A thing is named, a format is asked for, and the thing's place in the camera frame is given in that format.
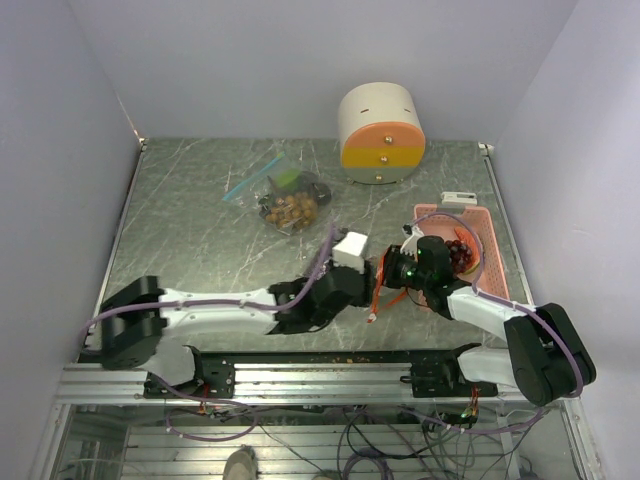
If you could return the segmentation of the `orange zip top bag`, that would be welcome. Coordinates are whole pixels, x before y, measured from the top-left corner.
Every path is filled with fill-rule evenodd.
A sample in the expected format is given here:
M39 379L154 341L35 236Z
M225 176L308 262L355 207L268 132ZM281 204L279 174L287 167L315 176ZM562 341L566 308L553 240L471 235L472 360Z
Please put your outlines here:
M393 290L386 287L385 282L385 260L389 254L391 248L388 247L385 252L380 256L378 265L375 271L375 284L373 288L371 305L369 308L369 315L367 317L367 323L374 323L378 314L385 309L388 309L399 302L403 301L407 297L405 290L400 290L398 293L393 294Z

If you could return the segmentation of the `pink perforated plastic basket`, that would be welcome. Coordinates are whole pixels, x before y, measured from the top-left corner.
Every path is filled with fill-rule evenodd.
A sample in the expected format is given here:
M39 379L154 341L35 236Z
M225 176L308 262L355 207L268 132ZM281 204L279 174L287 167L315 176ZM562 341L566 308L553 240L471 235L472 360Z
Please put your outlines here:
M489 210L478 206L414 206L417 226L427 236L441 237L448 247L463 247L452 254L454 274L494 296L509 299L503 262Z

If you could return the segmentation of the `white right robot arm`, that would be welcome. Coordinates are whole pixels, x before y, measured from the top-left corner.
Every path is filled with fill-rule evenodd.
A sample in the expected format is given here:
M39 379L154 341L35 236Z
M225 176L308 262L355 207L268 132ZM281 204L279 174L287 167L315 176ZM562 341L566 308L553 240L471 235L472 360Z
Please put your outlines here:
M595 364L562 306L514 303L460 279L440 237L419 238L414 254L391 246L380 277L391 289L422 293L428 308L441 317L505 342L502 349L469 346L454 352L440 373L442 387L452 395L485 382L516 388L530 403L545 406L580 395L596 379Z

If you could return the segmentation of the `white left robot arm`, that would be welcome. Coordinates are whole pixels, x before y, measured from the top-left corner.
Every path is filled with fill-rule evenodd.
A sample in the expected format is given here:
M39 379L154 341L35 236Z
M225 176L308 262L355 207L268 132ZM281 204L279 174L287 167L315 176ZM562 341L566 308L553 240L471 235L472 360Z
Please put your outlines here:
M117 312L99 325L99 361L107 370L142 367L161 342L213 333L294 335L326 328L348 307L372 302L374 272L330 261L324 272L224 297L160 287L143 276L104 301L102 313Z

